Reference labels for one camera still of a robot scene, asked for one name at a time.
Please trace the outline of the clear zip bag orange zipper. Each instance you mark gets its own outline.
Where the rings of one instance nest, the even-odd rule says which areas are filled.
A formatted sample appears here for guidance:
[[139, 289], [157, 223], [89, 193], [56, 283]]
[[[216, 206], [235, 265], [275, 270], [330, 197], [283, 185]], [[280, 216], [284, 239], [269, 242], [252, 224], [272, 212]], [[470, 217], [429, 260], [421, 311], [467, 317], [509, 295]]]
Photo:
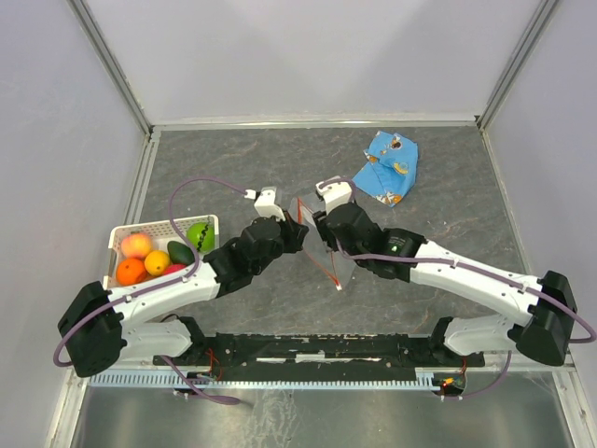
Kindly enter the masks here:
[[290, 216], [309, 230], [303, 241], [303, 252], [333, 282], [337, 290], [343, 290], [353, 278], [355, 264], [333, 251], [321, 239], [313, 216], [324, 211], [324, 203], [319, 201], [315, 193], [294, 197], [288, 209]]

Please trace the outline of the green watermelon toy ball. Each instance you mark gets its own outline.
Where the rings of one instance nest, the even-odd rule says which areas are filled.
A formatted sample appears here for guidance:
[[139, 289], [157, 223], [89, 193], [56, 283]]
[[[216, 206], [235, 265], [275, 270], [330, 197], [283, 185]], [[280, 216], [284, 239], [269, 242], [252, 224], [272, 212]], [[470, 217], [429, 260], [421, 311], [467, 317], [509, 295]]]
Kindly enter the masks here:
[[206, 254], [215, 248], [215, 229], [207, 221], [192, 224], [187, 229], [187, 239], [201, 254]]

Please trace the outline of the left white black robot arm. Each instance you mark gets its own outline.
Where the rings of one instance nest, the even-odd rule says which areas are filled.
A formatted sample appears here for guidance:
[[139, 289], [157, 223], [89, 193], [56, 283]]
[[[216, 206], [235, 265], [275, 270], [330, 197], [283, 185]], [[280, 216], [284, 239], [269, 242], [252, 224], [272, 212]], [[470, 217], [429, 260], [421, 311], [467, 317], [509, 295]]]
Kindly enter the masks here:
[[106, 289], [95, 281], [79, 290], [58, 323], [56, 350], [81, 378], [91, 377], [132, 357], [180, 357], [201, 361], [206, 341], [184, 323], [156, 317], [199, 301], [210, 301], [249, 286], [283, 254], [302, 250], [306, 226], [292, 217], [259, 217], [240, 236], [204, 256], [199, 264], [138, 286]]

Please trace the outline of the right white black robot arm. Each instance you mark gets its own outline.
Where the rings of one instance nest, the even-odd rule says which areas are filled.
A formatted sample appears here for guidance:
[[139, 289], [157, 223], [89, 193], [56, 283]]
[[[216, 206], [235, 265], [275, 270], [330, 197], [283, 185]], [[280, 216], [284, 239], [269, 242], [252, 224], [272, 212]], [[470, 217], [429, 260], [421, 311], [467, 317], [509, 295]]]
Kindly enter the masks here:
[[511, 350], [548, 366], [565, 361], [577, 311], [565, 275], [536, 277], [460, 257], [415, 232], [381, 229], [355, 203], [316, 212], [313, 220], [330, 249], [380, 278], [435, 287], [493, 310], [478, 318], [440, 319], [427, 344], [437, 364]]

